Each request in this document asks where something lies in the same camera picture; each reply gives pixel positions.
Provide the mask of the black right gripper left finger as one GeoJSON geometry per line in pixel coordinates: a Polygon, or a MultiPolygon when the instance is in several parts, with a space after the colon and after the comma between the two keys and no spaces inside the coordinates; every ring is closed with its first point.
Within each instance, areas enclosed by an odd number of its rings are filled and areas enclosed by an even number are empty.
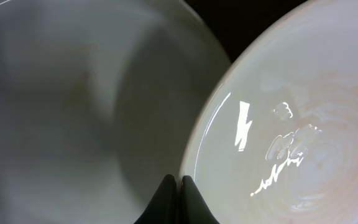
{"type": "Polygon", "coordinates": [[[134,224],[172,224],[175,221],[177,183],[173,175],[166,175],[134,224]]]}

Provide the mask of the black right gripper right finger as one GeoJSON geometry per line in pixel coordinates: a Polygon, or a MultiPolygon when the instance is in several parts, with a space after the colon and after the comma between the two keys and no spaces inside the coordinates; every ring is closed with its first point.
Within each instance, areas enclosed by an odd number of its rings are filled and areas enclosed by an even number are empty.
{"type": "Polygon", "coordinates": [[[179,223],[219,224],[201,196],[193,179],[184,175],[180,187],[179,223]]]}

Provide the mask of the pink plate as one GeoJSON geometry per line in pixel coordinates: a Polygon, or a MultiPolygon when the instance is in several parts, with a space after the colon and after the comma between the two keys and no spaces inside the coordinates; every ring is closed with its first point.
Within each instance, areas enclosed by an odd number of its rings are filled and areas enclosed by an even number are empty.
{"type": "Polygon", "coordinates": [[[358,223],[358,0],[304,2],[255,39],[180,173],[219,223],[358,223]]]}

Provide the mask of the cream plate with red stain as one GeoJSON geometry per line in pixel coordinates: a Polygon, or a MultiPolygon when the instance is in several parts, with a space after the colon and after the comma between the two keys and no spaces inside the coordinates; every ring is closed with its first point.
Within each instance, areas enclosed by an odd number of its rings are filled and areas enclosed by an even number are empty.
{"type": "Polygon", "coordinates": [[[0,223],[134,223],[229,66],[183,1],[0,1],[0,223]]]}

